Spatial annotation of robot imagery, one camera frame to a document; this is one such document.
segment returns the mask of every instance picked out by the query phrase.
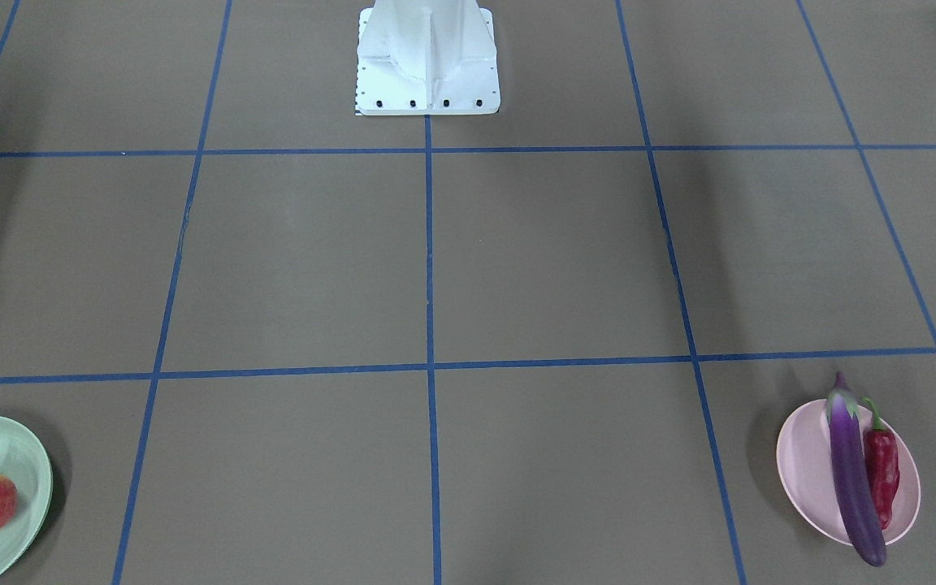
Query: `red chili pepper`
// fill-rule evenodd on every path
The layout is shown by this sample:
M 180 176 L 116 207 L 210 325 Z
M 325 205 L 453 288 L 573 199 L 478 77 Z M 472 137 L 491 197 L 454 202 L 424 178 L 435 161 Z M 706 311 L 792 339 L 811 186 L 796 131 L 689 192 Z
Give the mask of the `red chili pepper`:
M 869 474 L 876 514 L 880 516 L 880 530 L 887 530 L 899 485 L 898 438 L 883 426 L 873 400 L 868 396 L 863 400 L 873 411 L 873 426 L 865 431 L 865 470 Z

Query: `pink plate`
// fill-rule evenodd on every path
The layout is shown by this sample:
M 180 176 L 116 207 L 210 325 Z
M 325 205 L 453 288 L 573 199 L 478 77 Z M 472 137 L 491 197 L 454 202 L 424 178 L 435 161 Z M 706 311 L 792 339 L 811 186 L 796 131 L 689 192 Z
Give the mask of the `pink plate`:
M 862 433 L 873 425 L 873 414 L 861 407 L 858 421 Z M 883 422 L 888 429 L 894 428 Z M 894 514 L 883 532 L 887 544 L 894 544 L 912 528 L 920 513 L 920 474 L 909 448 L 898 433 L 898 464 L 900 485 L 895 496 Z M 836 505 L 832 462 L 829 457 L 829 423 L 826 421 L 826 400 L 811 401 L 796 409 L 779 432 L 775 458 L 779 478 L 799 515 L 811 526 L 841 544 L 851 545 L 843 518 Z

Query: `light green plate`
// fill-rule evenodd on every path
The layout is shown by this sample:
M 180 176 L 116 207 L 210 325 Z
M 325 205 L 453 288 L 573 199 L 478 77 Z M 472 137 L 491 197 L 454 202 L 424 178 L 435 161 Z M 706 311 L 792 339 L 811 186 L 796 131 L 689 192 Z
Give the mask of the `light green plate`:
M 16 485 L 16 515 L 0 529 L 0 574 L 31 545 L 49 511 L 53 471 L 41 441 L 21 423 L 0 416 L 0 474 Z

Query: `eggplant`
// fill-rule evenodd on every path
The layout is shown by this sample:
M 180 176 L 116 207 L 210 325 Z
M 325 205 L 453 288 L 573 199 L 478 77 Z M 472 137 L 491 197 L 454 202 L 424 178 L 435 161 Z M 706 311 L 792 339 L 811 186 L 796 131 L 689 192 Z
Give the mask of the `eggplant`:
M 840 507 L 840 516 L 843 516 L 843 528 L 847 530 L 847 537 L 851 538 L 858 556 L 871 566 L 884 566 L 887 563 L 887 544 L 880 530 L 873 492 L 869 489 L 858 412 L 858 400 L 847 388 L 843 374 L 837 373 L 836 384 L 825 400 L 836 503 Z

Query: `green pepper stem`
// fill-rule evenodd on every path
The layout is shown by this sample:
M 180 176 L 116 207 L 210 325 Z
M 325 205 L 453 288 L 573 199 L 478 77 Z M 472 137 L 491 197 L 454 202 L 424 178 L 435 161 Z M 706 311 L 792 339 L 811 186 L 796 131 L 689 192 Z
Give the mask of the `green pepper stem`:
M 873 430 L 886 431 L 887 428 L 883 426 L 883 421 L 880 419 L 880 410 L 876 407 L 876 403 L 873 402 L 873 399 L 870 399 L 868 396 L 863 396 L 861 400 L 869 405 L 869 410 L 873 411 Z

